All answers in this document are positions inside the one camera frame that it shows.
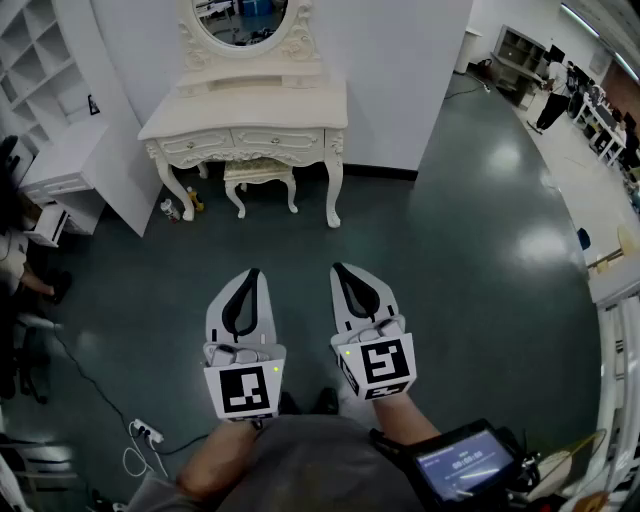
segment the white wall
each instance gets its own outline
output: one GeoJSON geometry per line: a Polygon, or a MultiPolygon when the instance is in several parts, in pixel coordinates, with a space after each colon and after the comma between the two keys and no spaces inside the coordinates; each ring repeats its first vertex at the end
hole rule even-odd
{"type": "MultiPolygon", "coordinates": [[[[175,0],[91,0],[144,123],[180,76],[175,0]]],[[[472,0],[314,0],[311,29],[349,92],[347,163],[417,169],[440,111],[472,0]]]]}
{"type": "Polygon", "coordinates": [[[546,48],[555,44],[585,73],[600,83],[606,69],[596,75],[589,69],[598,39],[560,9],[561,0],[474,0],[469,26],[483,37],[474,47],[472,62],[489,58],[495,48],[502,25],[508,25],[546,48]]]}

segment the person's hand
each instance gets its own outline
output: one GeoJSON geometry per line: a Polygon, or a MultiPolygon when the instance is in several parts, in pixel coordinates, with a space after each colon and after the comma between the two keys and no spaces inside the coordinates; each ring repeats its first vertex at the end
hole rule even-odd
{"type": "Polygon", "coordinates": [[[256,434],[248,421],[220,425],[180,471],[178,488],[205,501],[234,485],[244,473],[256,434]]]}

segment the vanity drawer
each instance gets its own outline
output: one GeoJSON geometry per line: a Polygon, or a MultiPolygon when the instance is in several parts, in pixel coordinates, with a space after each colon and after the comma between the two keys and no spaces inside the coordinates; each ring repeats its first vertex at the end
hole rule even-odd
{"type": "Polygon", "coordinates": [[[324,148],[324,130],[287,130],[275,128],[238,128],[231,130],[238,148],[273,148],[311,151],[324,148]]]}
{"type": "Polygon", "coordinates": [[[160,147],[167,155],[183,155],[203,149],[232,148],[233,139],[229,130],[210,130],[190,135],[179,135],[160,139],[160,147]]]}

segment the carved table leg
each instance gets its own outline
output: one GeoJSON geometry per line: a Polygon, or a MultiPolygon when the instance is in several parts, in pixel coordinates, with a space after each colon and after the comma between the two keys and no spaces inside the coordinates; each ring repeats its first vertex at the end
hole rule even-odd
{"type": "Polygon", "coordinates": [[[336,200],[342,188],[342,148],[342,130],[326,130],[324,163],[329,173],[327,224],[332,228],[340,227],[340,217],[336,213],[336,200]]]}
{"type": "Polygon", "coordinates": [[[293,200],[296,198],[296,180],[291,176],[287,176],[283,178],[282,181],[287,185],[287,190],[289,192],[288,201],[289,201],[289,211],[291,213],[298,213],[298,208],[295,204],[293,204],[293,200]]]}
{"type": "Polygon", "coordinates": [[[167,188],[171,190],[171,192],[173,192],[178,197],[178,199],[180,199],[180,201],[182,201],[182,204],[184,205],[184,213],[182,214],[182,218],[184,220],[193,220],[193,203],[191,202],[191,199],[189,199],[187,191],[182,185],[180,185],[176,177],[173,175],[173,171],[171,170],[169,162],[167,162],[160,154],[156,154],[154,158],[162,183],[164,183],[167,188]]]}
{"type": "Polygon", "coordinates": [[[236,185],[237,185],[237,183],[233,183],[232,181],[227,181],[224,184],[224,188],[225,188],[225,190],[227,192],[227,197],[229,199],[231,199],[231,202],[233,204],[235,204],[238,207],[238,209],[240,210],[238,212],[238,218],[239,219],[244,219],[244,216],[246,214],[246,210],[244,209],[244,204],[242,203],[242,201],[240,201],[240,198],[236,194],[236,185]]]}
{"type": "Polygon", "coordinates": [[[206,180],[209,177],[209,168],[207,167],[206,162],[200,162],[198,164],[198,170],[200,171],[200,177],[203,180],[206,180]]]}

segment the white shelf unit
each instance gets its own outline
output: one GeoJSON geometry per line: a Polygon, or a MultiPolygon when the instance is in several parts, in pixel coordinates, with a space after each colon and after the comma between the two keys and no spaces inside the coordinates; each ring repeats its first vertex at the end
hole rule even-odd
{"type": "Polygon", "coordinates": [[[58,26],[52,0],[0,0],[0,86],[22,142],[37,155],[89,115],[88,85],[58,26]]]}
{"type": "Polygon", "coordinates": [[[36,155],[19,192],[75,233],[108,203],[142,236],[162,183],[89,0],[0,0],[0,126],[36,155]]]}
{"type": "Polygon", "coordinates": [[[24,9],[24,18],[33,41],[56,24],[51,0],[31,0],[24,9]]]}

